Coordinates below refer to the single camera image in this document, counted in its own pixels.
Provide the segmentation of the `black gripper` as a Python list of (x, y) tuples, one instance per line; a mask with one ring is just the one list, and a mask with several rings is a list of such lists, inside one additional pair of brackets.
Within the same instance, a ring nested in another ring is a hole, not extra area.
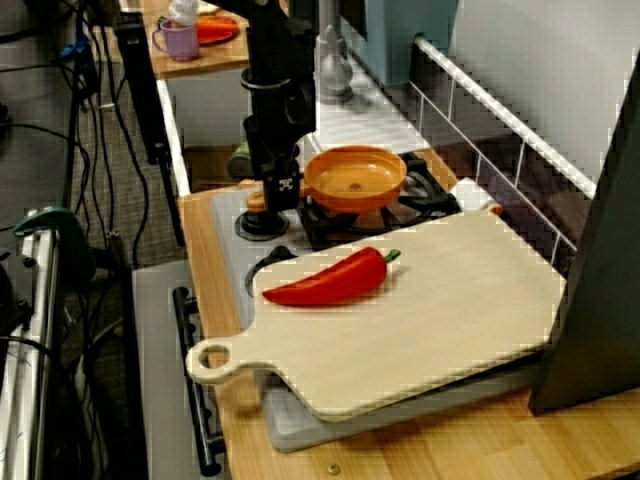
[(255, 95), (244, 121), (252, 169), (263, 174), (265, 209), (281, 212), (299, 202), (297, 142), (316, 129), (316, 103), (310, 94)]

